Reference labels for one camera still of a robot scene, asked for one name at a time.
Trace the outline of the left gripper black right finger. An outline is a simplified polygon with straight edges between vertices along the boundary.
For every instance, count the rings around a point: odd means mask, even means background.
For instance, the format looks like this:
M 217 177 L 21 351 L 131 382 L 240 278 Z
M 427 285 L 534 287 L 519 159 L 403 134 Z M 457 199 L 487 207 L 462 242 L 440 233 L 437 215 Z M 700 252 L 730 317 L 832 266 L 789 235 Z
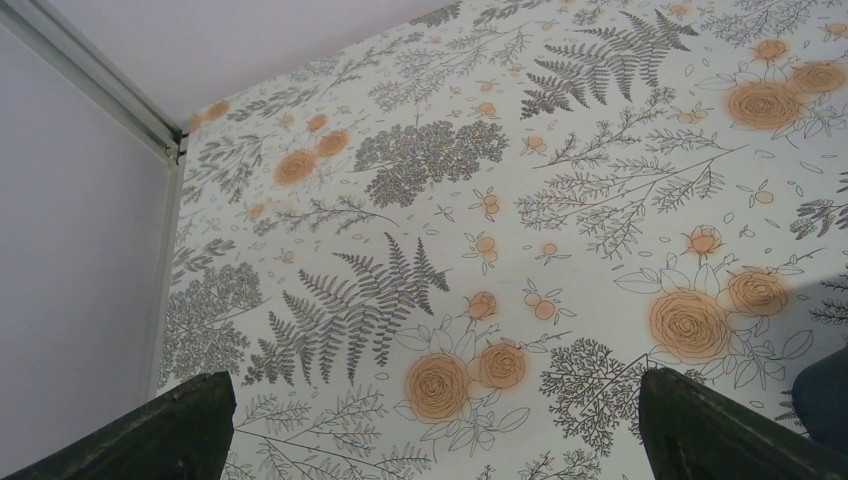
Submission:
M 845 479 L 847 457 L 670 368 L 640 380 L 638 427 L 655 479 Z

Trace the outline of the dark blue piece tray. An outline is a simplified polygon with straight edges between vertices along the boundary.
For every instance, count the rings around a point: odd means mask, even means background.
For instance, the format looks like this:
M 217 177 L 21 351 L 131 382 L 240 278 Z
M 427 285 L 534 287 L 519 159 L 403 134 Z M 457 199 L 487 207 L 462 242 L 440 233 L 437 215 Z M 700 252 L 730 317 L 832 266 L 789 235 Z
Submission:
M 847 347 L 801 371 L 792 402 L 813 441 L 847 455 Z

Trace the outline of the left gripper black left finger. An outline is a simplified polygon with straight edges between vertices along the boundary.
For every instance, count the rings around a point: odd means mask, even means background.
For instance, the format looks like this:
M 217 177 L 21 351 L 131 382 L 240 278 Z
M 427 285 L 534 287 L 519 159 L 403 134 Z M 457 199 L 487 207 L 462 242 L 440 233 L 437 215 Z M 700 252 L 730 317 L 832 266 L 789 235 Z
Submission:
M 9 479 L 219 479 L 234 426 L 228 372 L 197 375 Z

